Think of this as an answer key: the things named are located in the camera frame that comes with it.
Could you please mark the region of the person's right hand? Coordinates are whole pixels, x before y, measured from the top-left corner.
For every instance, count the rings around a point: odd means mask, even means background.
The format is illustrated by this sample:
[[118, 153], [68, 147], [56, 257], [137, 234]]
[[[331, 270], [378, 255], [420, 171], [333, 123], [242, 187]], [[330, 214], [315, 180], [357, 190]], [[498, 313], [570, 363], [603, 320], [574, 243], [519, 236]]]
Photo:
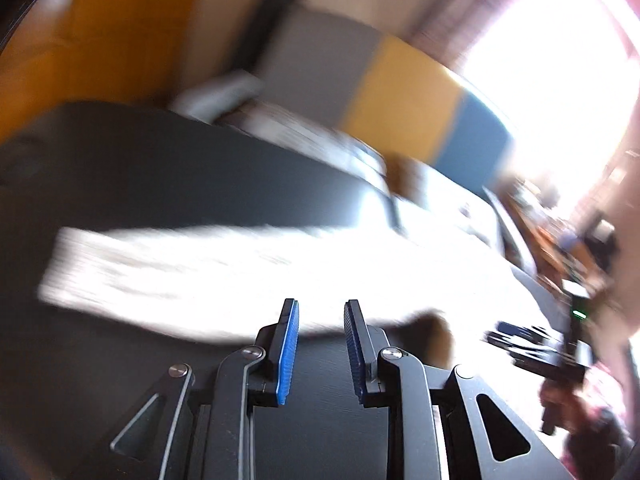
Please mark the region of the person's right hand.
[[559, 409], [556, 424], [573, 440], [594, 437], [597, 446], [603, 446], [602, 434], [614, 440], [628, 437], [623, 388], [602, 363], [586, 371], [581, 386], [560, 386], [546, 379], [539, 400], [544, 408]]

